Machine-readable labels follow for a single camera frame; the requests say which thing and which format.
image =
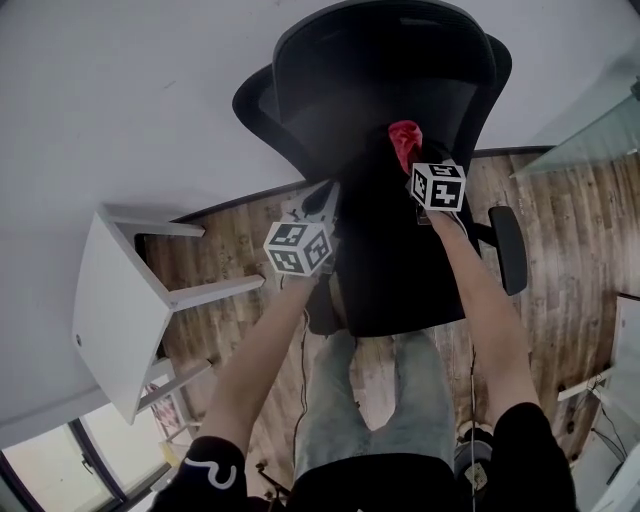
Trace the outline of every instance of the sleeve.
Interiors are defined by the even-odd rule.
[[[493,441],[486,510],[577,510],[569,463],[540,407],[513,406]]]
[[[233,443],[217,437],[200,437],[150,510],[248,510],[244,464],[242,452]]]

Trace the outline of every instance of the window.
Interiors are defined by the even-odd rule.
[[[164,440],[151,409],[136,416],[129,425],[112,404],[82,419],[109,472],[129,492],[165,464],[160,443]]]
[[[12,446],[4,454],[47,512],[88,512],[111,501],[102,481],[83,467],[82,451],[67,425]]]
[[[163,439],[150,409],[129,425],[108,404],[3,450],[0,474],[28,511],[144,511],[170,469]]]

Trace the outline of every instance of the black t-shirt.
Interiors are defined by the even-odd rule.
[[[247,498],[244,464],[242,453],[232,443],[215,437],[196,439],[151,510],[266,511],[265,501]],[[458,489],[451,469],[440,459],[401,453],[367,455],[302,475],[286,510],[455,511],[464,509]],[[538,406],[516,405],[498,421],[491,476],[481,508],[576,510],[569,465]]]

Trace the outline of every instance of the jeans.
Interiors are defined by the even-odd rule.
[[[372,432],[349,381],[355,339],[343,330],[325,342],[314,361],[308,411],[296,437],[296,480],[310,469],[361,455],[427,455],[453,468],[453,401],[438,349],[422,331],[398,335],[395,344],[396,408],[387,424]]]

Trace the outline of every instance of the chair armrest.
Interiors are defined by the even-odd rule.
[[[508,295],[515,295],[527,287],[527,251],[520,226],[513,210],[496,206],[489,210],[491,227],[476,224],[478,239],[498,251],[502,286]]]

